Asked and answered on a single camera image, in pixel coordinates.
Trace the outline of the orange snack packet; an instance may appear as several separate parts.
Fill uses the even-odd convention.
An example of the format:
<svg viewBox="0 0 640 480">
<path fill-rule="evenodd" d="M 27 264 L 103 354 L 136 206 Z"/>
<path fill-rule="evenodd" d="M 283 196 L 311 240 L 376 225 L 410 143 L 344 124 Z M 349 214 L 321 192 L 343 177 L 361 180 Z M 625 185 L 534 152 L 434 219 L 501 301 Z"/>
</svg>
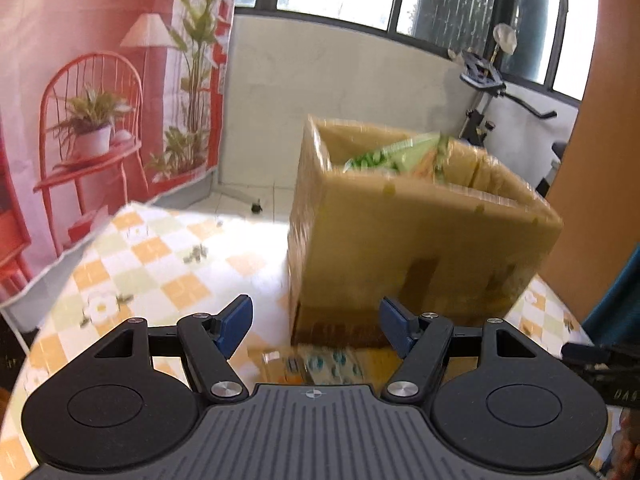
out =
<svg viewBox="0 0 640 480">
<path fill-rule="evenodd" d="M 258 382 L 278 385 L 303 385 L 308 376 L 304 361 L 293 348 L 250 349 L 248 356 L 258 368 Z"/>
</svg>

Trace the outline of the checkered floral tablecloth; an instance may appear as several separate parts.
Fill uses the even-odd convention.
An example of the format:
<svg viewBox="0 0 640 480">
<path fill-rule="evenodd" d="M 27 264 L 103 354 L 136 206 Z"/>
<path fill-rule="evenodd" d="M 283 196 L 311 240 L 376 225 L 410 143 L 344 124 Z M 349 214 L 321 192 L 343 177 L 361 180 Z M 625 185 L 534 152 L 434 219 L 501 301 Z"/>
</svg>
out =
<svg viewBox="0 0 640 480">
<path fill-rule="evenodd" d="M 27 398 L 126 318 L 169 325 L 215 313 L 239 294 L 254 324 L 231 363 L 258 397 L 216 410 L 194 441 L 137 479 L 486 479 L 489 471 L 445 451 L 418 416 L 367 388 L 258 386 L 253 350 L 290 340 L 282 222 L 133 204 L 114 217 L 73 270 L 36 337 L 2 425 L 6 479 L 57 479 L 38 466 L 21 425 Z"/>
</svg>

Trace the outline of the white blue snack packet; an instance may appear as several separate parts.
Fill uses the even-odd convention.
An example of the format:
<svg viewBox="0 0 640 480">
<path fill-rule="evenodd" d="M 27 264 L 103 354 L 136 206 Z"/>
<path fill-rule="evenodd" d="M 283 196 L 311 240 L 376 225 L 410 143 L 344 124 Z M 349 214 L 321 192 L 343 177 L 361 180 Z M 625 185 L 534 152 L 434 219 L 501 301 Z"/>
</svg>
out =
<svg viewBox="0 0 640 480">
<path fill-rule="evenodd" d="M 352 350 L 305 347 L 299 353 L 314 385 L 344 386 L 363 383 L 362 368 Z"/>
</svg>

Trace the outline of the taped cardboard box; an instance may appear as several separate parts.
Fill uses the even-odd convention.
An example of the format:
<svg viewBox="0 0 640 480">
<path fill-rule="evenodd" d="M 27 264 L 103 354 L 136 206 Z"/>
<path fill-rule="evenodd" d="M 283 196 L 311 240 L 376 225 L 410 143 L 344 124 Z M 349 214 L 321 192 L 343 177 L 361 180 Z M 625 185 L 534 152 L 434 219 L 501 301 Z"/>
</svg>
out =
<svg viewBox="0 0 640 480">
<path fill-rule="evenodd" d="M 384 297 L 460 325 L 501 318 L 552 251 L 561 217 L 495 157 L 452 136 L 446 154 L 408 174 L 343 171 L 417 135 L 308 118 L 288 230 L 293 344 L 384 344 Z"/>
</svg>

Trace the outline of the green snack bag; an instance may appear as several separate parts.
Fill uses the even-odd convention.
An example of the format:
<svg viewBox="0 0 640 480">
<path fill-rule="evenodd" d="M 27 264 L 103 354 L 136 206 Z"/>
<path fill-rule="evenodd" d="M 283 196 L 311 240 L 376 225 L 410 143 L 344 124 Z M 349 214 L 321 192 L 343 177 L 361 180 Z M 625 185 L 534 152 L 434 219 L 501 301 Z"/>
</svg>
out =
<svg viewBox="0 0 640 480">
<path fill-rule="evenodd" d="M 408 174 L 424 157 L 446 154 L 449 136 L 441 133 L 422 133 L 410 139 L 376 148 L 355 156 L 344 163 L 343 171 L 383 171 L 386 174 Z"/>
</svg>

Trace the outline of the printed room backdrop curtain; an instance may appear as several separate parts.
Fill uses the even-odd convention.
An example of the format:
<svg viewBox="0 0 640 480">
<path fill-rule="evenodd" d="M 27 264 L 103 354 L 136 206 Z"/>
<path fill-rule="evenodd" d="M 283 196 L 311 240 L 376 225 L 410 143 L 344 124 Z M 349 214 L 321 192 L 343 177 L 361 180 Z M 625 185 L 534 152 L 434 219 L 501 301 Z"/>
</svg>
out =
<svg viewBox="0 0 640 480">
<path fill-rule="evenodd" d="M 1 295 L 216 168 L 234 0 L 1 0 Z"/>
</svg>

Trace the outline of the black framed window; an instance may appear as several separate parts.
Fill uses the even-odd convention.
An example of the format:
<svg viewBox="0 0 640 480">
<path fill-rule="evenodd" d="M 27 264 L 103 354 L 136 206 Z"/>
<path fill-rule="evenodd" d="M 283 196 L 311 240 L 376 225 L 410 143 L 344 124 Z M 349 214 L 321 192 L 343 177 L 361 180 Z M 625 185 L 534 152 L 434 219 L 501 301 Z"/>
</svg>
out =
<svg viewBox="0 0 640 480">
<path fill-rule="evenodd" d="M 514 84 L 577 103 L 584 95 L 598 0 L 236 0 L 258 14 L 291 14 L 440 56 L 471 50 Z"/>
</svg>

